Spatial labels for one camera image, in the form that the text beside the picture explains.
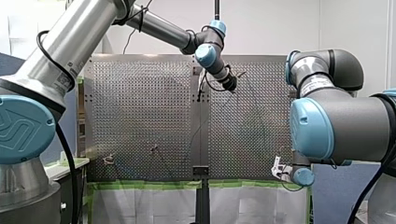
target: wall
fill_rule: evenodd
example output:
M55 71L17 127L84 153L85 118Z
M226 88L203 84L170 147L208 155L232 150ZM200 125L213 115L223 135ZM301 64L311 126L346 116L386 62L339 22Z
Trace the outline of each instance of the wall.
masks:
M361 62L364 86L359 96L387 88L391 1L321 0L320 48L345 49Z
M294 49L318 49L317 0L224 0L220 5L220 18L227 24L225 54L285 55ZM200 31L214 18L213 0L153 0L149 9L183 29L194 31ZM110 28L104 39L104 53L122 53L132 30ZM179 54L179 51L136 32L126 53Z

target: green tape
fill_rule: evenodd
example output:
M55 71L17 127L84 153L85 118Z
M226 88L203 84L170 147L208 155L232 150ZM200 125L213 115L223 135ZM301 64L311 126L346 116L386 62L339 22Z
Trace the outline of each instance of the green tape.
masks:
M299 189L300 186L284 183L288 189ZM218 188L240 188L240 187L262 187L262 188L283 188L279 181L266 180L245 180L245 179L230 179L230 180L209 180L209 187L212 189Z
M82 162L84 162L86 160L87 160L86 158L74 158L75 165L78 165L78 164L80 164L80 163L82 163ZM61 161L59 163L59 165L61 165L61 166L69 166L69 163L67 161Z
M89 183L89 189L199 189L201 181L180 181L180 182L151 182L142 180L116 180L114 182Z
M306 224L309 224L309 220L311 219L311 196L312 189L311 187L309 187L306 191L306 200L308 201L308 203L306 204Z

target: pegboard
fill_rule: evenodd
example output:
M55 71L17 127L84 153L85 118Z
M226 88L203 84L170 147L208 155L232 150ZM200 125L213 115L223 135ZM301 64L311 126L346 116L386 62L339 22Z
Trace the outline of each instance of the pegboard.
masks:
M196 161L210 178L273 179L275 155L291 159L286 58L224 59L247 73L234 94L208 92L204 107L195 105L191 56L93 56L84 79L89 181L191 180ZM103 161L109 155L113 165Z
M224 56L237 91L211 92L209 167L212 179L274 179L275 156L291 161L290 92L283 56Z
M90 180L191 179L191 57L95 56L86 71Z

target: wire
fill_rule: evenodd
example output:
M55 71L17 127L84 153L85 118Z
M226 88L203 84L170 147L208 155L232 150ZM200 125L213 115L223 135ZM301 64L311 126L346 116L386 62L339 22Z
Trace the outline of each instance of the wire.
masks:
M143 25L143 15L144 13L146 13L146 11L149 10L149 5L151 4L152 0L149 0L148 4L145 7L142 7L138 12L136 12L134 15L132 15L130 18L127 19L127 21L133 19L135 16L137 16L139 13L142 13L142 17L140 18L140 22L139 22L139 33L142 31L142 25ZM134 34L134 32L136 31L136 29L134 29L128 36L128 41L125 44L124 50L122 52L122 54L125 54L126 49L128 48L129 42L131 40L131 36Z
M76 165L74 164L72 150L70 149L64 132L62 131L59 123L56 124L56 133L58 134L59 140L61 141L62 147L64 148L64 154L66 154L67 162L69 163L70 176L72 179L72 224L78 224L78 182L76 174Z
M85 169L82 171L82 176L85 175ZM82 186L81 186L81 195L79 198L79 208L78 208L78 221L81 219L81 213L82 213L82 207L83 207L83 201L84 201L84 189L85 189L85 177L81 178L82 181Z
M41 42L41 36L42 36L42 35L46 35L48 32L49 32L49 31L47 30L47 31L41 31L40 33L38 33L38 35L37 35L35 41L37 42L37 46L38 46L39 49L41 49L41 52L43 52L44 56L46 56L46 58L47 58L50 62L52 62L52 63L53 63L56 67L58 67L65 75L67 75L67 77L69 78L70 84L71 84L71 86L70 86L70 88L69 88L68 91L71 91L71 90L73 90L73 89L75 88L75 86L76 86L75 78L74 78L64 67L62 67L60 64L58 64L57 62L55 62L55 61L51 58L51 56L49 55L49 53L44 49L43 44L42 44L42 42Z
M359 196L358 200L355 203L355 206L353 207L353 209L350 213L347 224L353 224L353 222L355 220L355 216L358 213L358 210L361 207L361 203L364 201L364 198L366 197L367 193L374 186L374 184L379 179L379 177L384 173L385 169L394 160L395 156L396 156L396 143L393 144L393 147L390 149L390 151L387 153L387 155L385 155L384 160L383 160L381 166L379 167L378 171L373 176L373 179L370 180L370 182L367 184L366 188L364 188L364 190L361 192L361 195Z
M280 180L282 180L282 175L290 175L289 173L285 172L285 168L286 168L287 166L291 166L291 165L285 164L285 165L283 166L282 173L280 173ZM297 192L297 191L300 191L300 190L302 190L302 189L304 188L303 186L300 186L299 189L289 189L289 188L286 188L286 186L285 186L285 184L283 183L283 181L281 181L280 184L282 185L282 187L283 187L284 189L286 189L286 190L288 190L288 191L290 191L290 192Z
M128 36L128 41L126 42L126 45L125 45L125 47L124 47L124 50L123 50L122 54L125 54L125 50L128 48L129 41L131 40L131 36L134 34L135 31L136 31L136 29L134 29L134 30L129 34L129 36Z
M207 70L205 70L205 74L204 74L204 77L203 77L203 78L205 78L205 81L206 81L207 86L209 86L209 88L212 89L213 91L227 91L227 90L225 90L225 89L223 89L223 90L218 90L218 89L214 88L212 85L210 85L209 81L207 80Z

